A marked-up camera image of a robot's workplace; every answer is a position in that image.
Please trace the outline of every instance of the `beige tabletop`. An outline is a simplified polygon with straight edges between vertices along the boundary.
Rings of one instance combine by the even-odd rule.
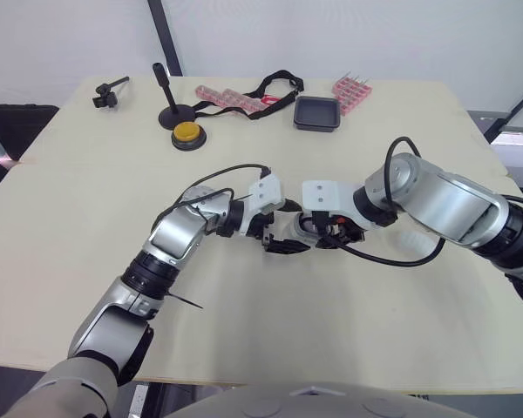
[[[198,119],[207,143],[180,152],[157,123],[166,104],[153,78],[132,78],[114,110],[92,105],[102,81],[80,86],[0,185],[1,365],[46,369],[62,360],[156,214],[225,166],[270,165],[299,201],[305,179],[362,182],[388,144],[408,135],[447,171],[519,193],[439,83],[370,82],[372,94],[331,134],[296,130],[294,106],[255,122]],[[198,84],[251,91],[258,82],[172,79],[174,96],[187,104],[197,101]],[[305,94],[330,96],[331,85],[306,80]],[[286,91],[283,84],[271,92]],[[246,170],[208,184],[240,194],[255,177]],[[357,248],[407,260],[396,244],[405,231],[422,230],[404,217]],[[280,256],[250,238],[210,236],[172,290],[204,309],[166,302],[141,378],[523,392],[523,303],[489,262],[451,244],[429,265],[401,269],[339,250]]]

